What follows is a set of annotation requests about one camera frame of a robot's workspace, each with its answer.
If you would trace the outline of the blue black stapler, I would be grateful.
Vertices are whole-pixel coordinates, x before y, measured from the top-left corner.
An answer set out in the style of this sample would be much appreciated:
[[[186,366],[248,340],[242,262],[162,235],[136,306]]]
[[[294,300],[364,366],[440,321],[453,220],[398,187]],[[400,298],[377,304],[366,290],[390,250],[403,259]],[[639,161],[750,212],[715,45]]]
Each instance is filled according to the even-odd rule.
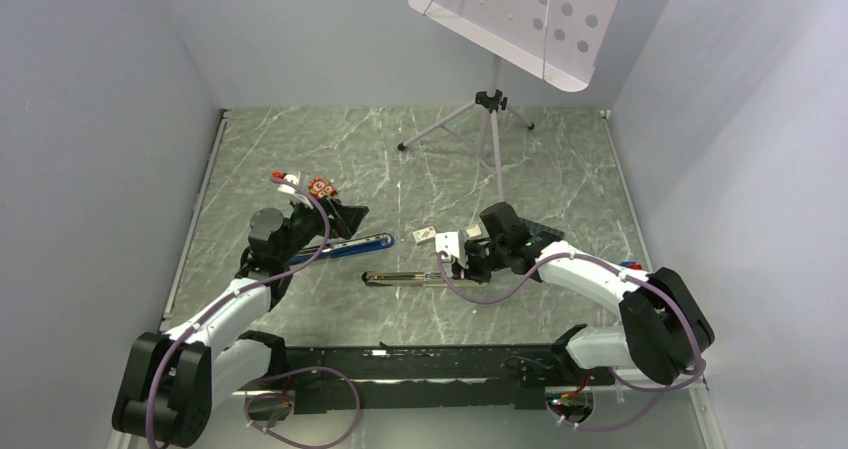
[[[352,255],[364,254],[378,250],[391,248],[395,244],[395,238],[390,233],[379,233],[371,236],[343,240],[320,246],[307,247],[298,252],[292,259],[292,264],[302,264],[318,253],[318,259],[341,258]]]

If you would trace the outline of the black silver stapler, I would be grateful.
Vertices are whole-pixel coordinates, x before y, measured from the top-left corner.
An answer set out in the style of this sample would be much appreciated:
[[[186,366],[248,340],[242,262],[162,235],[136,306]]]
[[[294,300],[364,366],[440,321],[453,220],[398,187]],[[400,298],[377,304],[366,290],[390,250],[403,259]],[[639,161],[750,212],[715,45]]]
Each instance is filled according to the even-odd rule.
[[[369,287],[410,286],[447,288],[438,272],[365,272],[361,279]]]

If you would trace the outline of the white staple box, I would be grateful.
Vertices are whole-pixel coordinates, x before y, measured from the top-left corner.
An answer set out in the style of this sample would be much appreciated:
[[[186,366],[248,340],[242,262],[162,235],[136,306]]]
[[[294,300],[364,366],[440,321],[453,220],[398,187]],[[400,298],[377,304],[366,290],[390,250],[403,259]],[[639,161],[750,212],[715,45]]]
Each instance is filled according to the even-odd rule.
[[[412,235],[413,235],[413,239],[414,239],[415,244],[421,245],[421,244],[425,244],[429,241],[434,240],[436,235],[437,235],[437,230],[434,226],[430,225],[430,226],[426,226],[424,228],[415,230],[412,233]]]

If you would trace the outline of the staple box tray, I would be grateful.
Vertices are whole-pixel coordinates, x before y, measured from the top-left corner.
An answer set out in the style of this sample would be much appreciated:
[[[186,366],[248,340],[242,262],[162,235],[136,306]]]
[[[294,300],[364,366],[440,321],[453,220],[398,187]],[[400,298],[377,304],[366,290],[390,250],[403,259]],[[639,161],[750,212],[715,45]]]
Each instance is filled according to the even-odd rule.
[[[462,230],[466,239],[475,239],[483,236],[483,230],[479,224],[473,224]]]

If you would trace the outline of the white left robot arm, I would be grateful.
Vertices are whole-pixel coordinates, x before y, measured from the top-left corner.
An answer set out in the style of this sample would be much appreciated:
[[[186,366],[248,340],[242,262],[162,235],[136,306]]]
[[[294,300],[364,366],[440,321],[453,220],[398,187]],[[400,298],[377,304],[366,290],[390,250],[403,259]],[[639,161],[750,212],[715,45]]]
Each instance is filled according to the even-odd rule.
[[[290,215],[270,207],[250,220],[248,245],[227,288],[184,323],[145,332],[132,344],[112,412],[114,430],[187,448],[213,409],[254,381],[264,389],[287,375],[285,341],[251,324],[283,299],[299,252],[318,236],[351,239],[368,214],[322,198],[297,202]]]

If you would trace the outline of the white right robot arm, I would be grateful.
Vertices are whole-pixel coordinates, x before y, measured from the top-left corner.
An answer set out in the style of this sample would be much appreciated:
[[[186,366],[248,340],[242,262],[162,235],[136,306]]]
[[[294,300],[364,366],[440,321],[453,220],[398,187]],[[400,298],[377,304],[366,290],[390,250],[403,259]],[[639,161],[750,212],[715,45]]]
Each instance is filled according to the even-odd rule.
[[[613,313],[618,325],[578,324],[551,345],[547,366],[557,380],[574,384],[605,371],[633,369],[655,389],[681,386],[681,376],[700,376],[704,352],[715,334],[682,277],[662,267],[648,272],[633,264],[614,264],[582,251],[562,232],[517,215],[498,202],[480,215],[485,233],[439,233],[435,251],[450,287],[458,280],[475,284],[508,269],[523,282],[534,280],[573,291]]]

